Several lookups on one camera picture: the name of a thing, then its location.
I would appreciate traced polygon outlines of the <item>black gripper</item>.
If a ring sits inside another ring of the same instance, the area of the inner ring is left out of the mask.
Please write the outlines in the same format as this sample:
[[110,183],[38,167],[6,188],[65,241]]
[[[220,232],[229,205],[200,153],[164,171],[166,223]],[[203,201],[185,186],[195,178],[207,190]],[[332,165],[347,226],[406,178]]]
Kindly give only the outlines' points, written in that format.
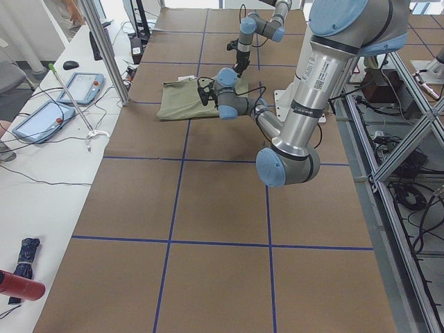
[[228,51],[235,50],[237,52],[236,62],[232,68],[237,73],[237,77],[241,78],[243,72],[250,64],[250,45],[242,44],[239,40],[232,40],[227,44],[226,49]]
[[210,81],[208,84],[203,85],[199,80],[197,81],[198,96],[204,106],[207,106],[210,101],[213,101],[215,106],[218,105],[218,98],[214,89],[214,81]]

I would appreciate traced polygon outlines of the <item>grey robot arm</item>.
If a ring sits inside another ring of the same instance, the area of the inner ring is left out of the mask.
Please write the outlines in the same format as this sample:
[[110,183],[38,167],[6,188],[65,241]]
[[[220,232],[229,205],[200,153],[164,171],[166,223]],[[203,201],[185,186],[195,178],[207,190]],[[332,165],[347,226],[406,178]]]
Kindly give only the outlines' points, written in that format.
[[316,176],[320,158],[309,140],[339,81],[346,63],[358,56],[377,56],[401,49],[407,41],[408,1],[315,1],[305,35],[308,58],[299,66],[300,80],[285,120],[279,120],[263,99],[236,92],[235,85],[249,63],[254,35],[275,42],[284,36],[290,1],[273,1],[269,20],[250,13],[242,19],[239,37],[231,43],[237,61],[221,69],[197,91],[201,103],[215,103],[222,119],[248,115],[270,145],[256,157],[262,182],[270,187],[303,183]]
[[284,36],[284,21],[292,7],[290,0],[263,1],[274,7],[272,17],[266,21],[257,12],[250,12],[239,20],[239,36],[230,41],[226,48],[236,51],[236,62],[232,69],[241,77],[250,64],[250,52],[253,46],[253,35],[261,35],[267,40],[280,42]]

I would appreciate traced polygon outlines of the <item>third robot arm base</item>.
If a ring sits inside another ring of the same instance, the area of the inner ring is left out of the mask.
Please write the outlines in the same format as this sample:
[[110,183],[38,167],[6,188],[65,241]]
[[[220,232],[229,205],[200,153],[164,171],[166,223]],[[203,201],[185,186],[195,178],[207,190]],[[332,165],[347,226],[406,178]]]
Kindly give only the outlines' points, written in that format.
[[443,49],[441,49],[433,60],[411,60],[415,71],[412,73],[416,84],[435,101],[439,101],[439,94],[430,87],[430,84],[441,84],[443,88]]

